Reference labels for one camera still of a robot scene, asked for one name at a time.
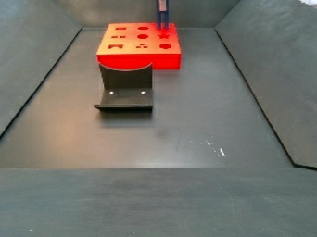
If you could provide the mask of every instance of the white speck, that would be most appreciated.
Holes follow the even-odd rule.
[[[224,149],[221,148],[221,153],[223,153],[223,155],[225,156],[225,152],[224,152]]]

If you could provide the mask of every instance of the gray wall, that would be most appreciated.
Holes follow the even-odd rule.
[[[157,0],[55,0],[85,27],[114,22],[156,22]],[[177,27],[215,27],[240,0],[170,0]]]
[[[81,27],[51,0],[0,0],[0,12],[2,135]]]
[[[317,10],[243,0],[217,31],[293,162],[317,167]]]

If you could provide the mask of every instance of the circular hole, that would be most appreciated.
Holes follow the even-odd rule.
[[[140,34],[140,35],[138,35],[138,38],[140,38],[140,39],[146,39],[146,38],[149,38],[149,35],[146,35],[146,34]]]
[[[169,49],[169,48],[172,48],[172,45],[170,44],[161,44],[160,48]]]

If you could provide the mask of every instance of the red shape sorter block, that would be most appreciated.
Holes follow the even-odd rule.
[[[181,68],[181,46],[176,25],[158,29],[157,23],[110,24],[97,52],[98,62],[116,69]]]

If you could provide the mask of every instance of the black bracket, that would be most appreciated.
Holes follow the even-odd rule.
[[[153,64],[141,69],[112,69],[100,65],[105,93],[101,110],[110,109],[153,109]]]

